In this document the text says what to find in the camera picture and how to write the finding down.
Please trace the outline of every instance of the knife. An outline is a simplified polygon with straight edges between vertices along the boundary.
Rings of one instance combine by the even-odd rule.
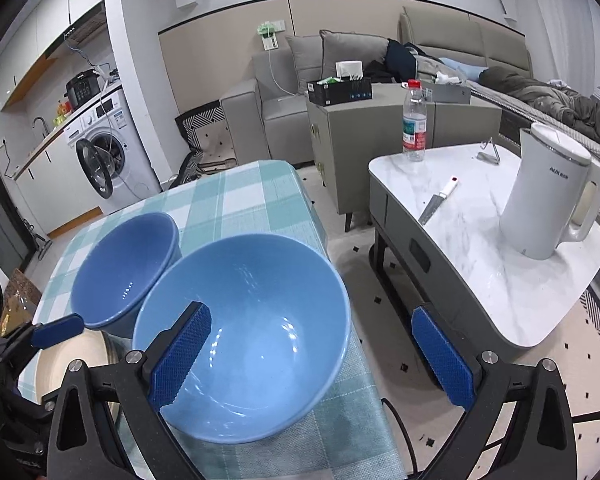
[[[429,221],[429,219],[433,216],[433,213],[435,213],[442,203],[449,198],[449,195],[451,195],[457,185],[458,177],[452,176],[449,179],[449,182],[446,183],[446,186],[443,188],[443,190],[431,197],[431,200],[429,200],[426,208],[424,208],[420,218],[418,218],[418,222],[420,222],[421,225],[424,225]]]

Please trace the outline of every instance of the teal plaid tablecloth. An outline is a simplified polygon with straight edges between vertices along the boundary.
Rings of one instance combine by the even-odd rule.
[[[102,237],[123,221],[149,211],[168,213],[180,229],[182,254],[243,232],[275,232],[326,254],[326,236],[295,170],[276,160],[254,162],[161,193],[84,228],[58,261],[34,322],[71,312],[75,274]],[[287,430],[251,444],[208,444],[173,430],[208,480],[399,480],[406,477],[391,430],[354,333],[342,370],[325,397]],[[20,391],[35,400],[34,359]],[[121,416],[120,437],[136,473],[151,473]]]

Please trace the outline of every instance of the white marble tabletop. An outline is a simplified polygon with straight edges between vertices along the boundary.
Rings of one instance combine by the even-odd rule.
[[[562,243],[547,260],[510,247],[499,219],[520,159],[498,147],[493,166],[475,158],[479,144],[427,150],[423,162],[399,153],[369,163],[369,171],[414,219],[452,175],[456,190],[424,226],[469,286],[500,333],[522,347],[537,345],[575,304],[600,268],[600,226],[582,242]]]

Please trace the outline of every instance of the water bottle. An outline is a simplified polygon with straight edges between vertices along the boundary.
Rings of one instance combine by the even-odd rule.
[[[402,108],[402,152],[415,162],[424,159],[427,135],[427,104],[420,82],[409,79],[409,89]]]

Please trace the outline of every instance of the washing machine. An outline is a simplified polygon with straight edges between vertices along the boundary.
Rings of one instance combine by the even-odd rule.
[[[104,214],[161,192],[122,88],[82,112],[64,137],[98,193]]]

